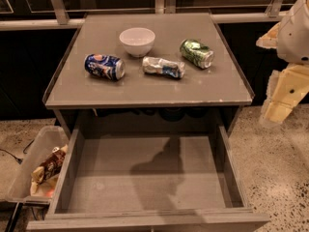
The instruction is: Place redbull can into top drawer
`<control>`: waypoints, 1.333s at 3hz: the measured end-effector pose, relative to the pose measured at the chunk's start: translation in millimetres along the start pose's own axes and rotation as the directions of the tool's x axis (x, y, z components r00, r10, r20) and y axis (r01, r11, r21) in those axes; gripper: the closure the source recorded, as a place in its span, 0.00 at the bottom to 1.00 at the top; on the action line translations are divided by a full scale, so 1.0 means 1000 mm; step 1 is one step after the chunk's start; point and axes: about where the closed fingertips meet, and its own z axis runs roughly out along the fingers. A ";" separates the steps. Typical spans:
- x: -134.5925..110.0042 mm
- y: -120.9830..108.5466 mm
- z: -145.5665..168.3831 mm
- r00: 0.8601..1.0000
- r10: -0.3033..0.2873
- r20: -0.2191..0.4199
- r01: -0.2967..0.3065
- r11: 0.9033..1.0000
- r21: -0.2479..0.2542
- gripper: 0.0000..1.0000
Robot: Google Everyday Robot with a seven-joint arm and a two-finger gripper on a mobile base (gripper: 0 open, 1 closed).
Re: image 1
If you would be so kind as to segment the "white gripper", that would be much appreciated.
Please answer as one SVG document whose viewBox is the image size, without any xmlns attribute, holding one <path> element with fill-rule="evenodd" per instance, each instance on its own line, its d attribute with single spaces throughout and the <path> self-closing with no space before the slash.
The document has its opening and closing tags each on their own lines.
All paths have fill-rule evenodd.
<svg viewBox="0 0 309 232">
<path fill-rule="evenodd" d="M 256 41 L 256 46 L 277 48 L 279 58 L 295 63 L 282 72 L 272 72 L 261 109 L 262 126 L 281 125 L 309 93 L 309 0 L 297 0 L 281 22 Z"/>
</svg>

